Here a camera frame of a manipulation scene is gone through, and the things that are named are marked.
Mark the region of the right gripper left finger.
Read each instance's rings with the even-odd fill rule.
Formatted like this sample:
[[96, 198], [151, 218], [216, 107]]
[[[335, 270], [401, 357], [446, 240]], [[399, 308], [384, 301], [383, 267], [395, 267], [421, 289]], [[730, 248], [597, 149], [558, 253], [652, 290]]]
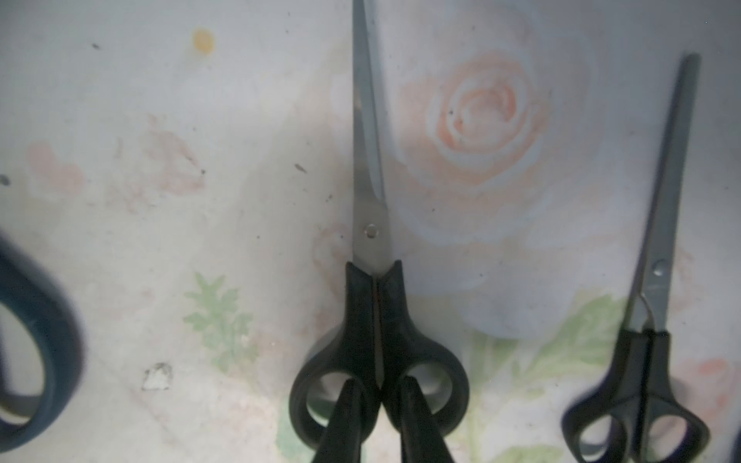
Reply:
[[348, 379], [343, 384], [332, 413], [329, 413], [329, 397], [325, 393], [313, 393], [311, 406], [316, 414], [328, 418], [313, 462], [360, 462], [363, 425], [363, 394], [360, 383], [355, 379]]

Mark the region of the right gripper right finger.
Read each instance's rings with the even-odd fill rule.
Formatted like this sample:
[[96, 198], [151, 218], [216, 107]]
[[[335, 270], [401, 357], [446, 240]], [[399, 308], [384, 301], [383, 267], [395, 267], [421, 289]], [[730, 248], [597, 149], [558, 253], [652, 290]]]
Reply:
[[412, 376], [401, 382], [399, 418], [403, 463], [453, 463], [419, 383]]

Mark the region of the small black scissors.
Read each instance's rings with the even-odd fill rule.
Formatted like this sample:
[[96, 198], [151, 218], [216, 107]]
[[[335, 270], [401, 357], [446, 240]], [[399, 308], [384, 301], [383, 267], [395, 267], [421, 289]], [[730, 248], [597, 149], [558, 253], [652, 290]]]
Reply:
[[315, 453], [328, 418], [312, 409], [311, 395], [325, 393], [332, 413], [348, 379], [357, 380], [363, 394], [362, 445], [381, 410], [399, 432], [399, 389], [407, 376], [418, 381], [444, 441], [464, 418], [470, 397], [459, 359], [414, 325], [403, 264], [392, 256], [370, 52], [366, 7], [355, 1], [353, 231], [352, 259], [345, 266], [345, 316], [334, 338], [301, 368], [289, 394], [293, 429]]
[[563, 437], [579, 462], [588, 459], [584, 432], [603, 418], [609, 419], [610, 428], [599, 446], [600, 462], [648, 461], [650, 430], [666, 417], [685, 423], [683, 437], [666, 461], [691, 462], [710, 441], [704, 421], [673, 394], [672, 336], [667, 329], [683, 173], [701, 67], [697, 52], [683, 56], [678, 67], [644, 241], [611, 365], [601, 384], [563, 414]]

